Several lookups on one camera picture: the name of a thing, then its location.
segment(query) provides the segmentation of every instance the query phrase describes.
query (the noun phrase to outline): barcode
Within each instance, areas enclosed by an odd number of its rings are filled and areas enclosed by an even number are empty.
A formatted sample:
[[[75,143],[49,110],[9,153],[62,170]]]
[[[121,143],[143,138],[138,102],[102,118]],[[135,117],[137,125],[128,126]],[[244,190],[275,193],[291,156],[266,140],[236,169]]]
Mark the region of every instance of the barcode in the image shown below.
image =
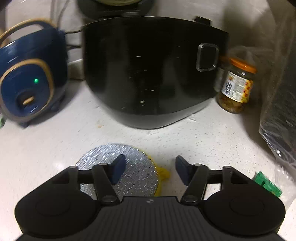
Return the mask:
[[[233,84],[229,83],[228,81],[225,84],[223,92],[230,95],[230,91],[232,90]]]

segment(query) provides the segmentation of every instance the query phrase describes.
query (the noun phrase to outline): white countertop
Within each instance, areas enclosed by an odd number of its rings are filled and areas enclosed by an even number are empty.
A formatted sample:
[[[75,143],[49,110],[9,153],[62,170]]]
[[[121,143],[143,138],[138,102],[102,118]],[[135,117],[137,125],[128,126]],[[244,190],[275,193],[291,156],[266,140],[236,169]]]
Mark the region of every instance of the white countertop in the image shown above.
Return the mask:
[[[230,165],[250,178],[258,171],[272,177],[274,156],[261,139],[258,125],[256,111],[234,115],[212,100],[204,110],[170,126],[133,129],[107,115],[85,82],[71,83],[65,106],[59,113],[26,129],[11,121],[0,129],[0,240],[14,240],[21,234],[14,207],[24,195],[75,165],[90,149],[106,143],[138,147],[169,169],[172,175],[164,184],[163,195],[180,197],[185,190],[174,170],[177,155],[211,169]],[[206,197],[218,189],[219,185],[210,185]],[[288,241],[296,235],[294,210],[296,202],[288,209],[279,231]]]

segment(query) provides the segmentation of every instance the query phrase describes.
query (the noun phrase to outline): gray round mat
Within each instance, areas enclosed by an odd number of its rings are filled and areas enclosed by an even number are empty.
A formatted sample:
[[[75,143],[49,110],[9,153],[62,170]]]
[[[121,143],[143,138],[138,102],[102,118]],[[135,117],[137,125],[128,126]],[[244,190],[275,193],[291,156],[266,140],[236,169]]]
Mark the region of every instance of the gray round mat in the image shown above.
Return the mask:
[[[80,170],[91,169],[98,163],[112,163],[120,154],[126,157],[126,170],[113,186],[121,200],[123,196],[154,196],[158,178],[151,159],[141,150],[122,144],[107,144],[84,154],[77,162]],[[96,200],[93,184],[81,184],[81,191]]]

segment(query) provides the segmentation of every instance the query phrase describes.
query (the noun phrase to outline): rice cooker handle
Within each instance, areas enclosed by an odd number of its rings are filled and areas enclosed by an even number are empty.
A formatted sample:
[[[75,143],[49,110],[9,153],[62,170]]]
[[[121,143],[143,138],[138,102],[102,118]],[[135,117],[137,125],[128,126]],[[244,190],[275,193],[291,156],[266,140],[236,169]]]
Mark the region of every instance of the rice cooker handle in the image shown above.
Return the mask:
[[[216,69],[219,57],[219,48],[215,44],[201,43],[197,50],[196,69],[199,72]]]
[[[13,26],[11,29],[7,30],[4,34],[0,36],[0,47],[4,47],[2,44],[4,40],[8,38],[8,36],[20,30],[21,28],[31,26],[31,25],[40,25],[43,28],[56,28],[56,26],[51,21],[43,18],[35,18],[35,19],[29,19],[29,20],[23,21]]]

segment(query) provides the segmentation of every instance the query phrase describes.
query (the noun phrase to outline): metal screw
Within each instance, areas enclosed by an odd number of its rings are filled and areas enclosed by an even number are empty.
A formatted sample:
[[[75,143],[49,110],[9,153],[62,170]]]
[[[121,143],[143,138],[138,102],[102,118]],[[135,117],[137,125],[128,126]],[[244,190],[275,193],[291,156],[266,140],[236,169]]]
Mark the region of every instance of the metal screw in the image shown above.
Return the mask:
[[[187,195],[183,197],[183,200],[187,203],[195,203],[198,201],[197,197],[194,195]]]
[[[117,198],[113,195],[106,195],[102,197],[102,202],[104,203],[114,203],[117,200]]]

